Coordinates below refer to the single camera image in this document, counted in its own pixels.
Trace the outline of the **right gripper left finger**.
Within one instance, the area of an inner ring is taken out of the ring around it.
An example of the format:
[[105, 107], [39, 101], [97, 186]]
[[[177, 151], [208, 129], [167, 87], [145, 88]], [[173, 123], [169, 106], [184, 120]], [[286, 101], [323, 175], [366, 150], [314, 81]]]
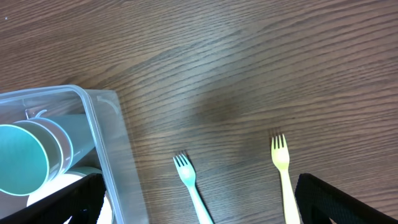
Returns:
[[1, 224], [96, 224], [106, 186], [101, 174], [92, 173], [1, 219]]

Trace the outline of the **pink bowl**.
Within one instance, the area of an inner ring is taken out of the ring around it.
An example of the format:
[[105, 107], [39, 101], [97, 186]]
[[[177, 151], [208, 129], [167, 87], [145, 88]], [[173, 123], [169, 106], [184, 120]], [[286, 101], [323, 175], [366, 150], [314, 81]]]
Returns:
[[[57, 176], [55, 179], [45, 184], [36, 192], [29, 195], [27, 199], [27, 206], [48, 197], [49, 195], [58, 192], [59, 190], [77, 182], [78, 180], [84, 178], [86, 174], [72, 173], [68, 172]], [[100, 215], [97, 220], [97, 224], [112, 224], [115, 222], [115, 217], [113, 215], [113, 209], [109, 201], [108, 193], [105, 192], [103, 206]]]

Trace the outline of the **teal bowl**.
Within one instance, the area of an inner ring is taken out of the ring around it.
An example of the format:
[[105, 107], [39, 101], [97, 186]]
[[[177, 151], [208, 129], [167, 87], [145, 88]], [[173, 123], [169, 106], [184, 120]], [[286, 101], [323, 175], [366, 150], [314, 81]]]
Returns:
[[[77, 175], [78, 179], [81, 179], [85, 177], [86, 175], [89, 174], [102, 174], [102, 171], [100, 169], [94, 168], [94, 167], [77, 167], [77, 168], [72, 168], [69, 169], [66, 174], [71, 174], [71, 175]], [[116, 223], [116, 218], [114, 216], [113, 208], [111, 205], [111, 200], [109, 197], [108, 192], [105, 192], [104, 195], [104, 202], [103, 206], [101, 208], [100, 215], [97, 220], [97, 224], [115, 224]]]

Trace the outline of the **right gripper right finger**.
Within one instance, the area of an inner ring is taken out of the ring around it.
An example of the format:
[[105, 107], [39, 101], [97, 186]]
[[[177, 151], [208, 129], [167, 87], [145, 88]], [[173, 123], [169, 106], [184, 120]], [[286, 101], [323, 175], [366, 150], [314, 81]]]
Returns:
[[299, 175], [295, 198], [304, 224], [397, 224], [396, 219], [309, 173]]

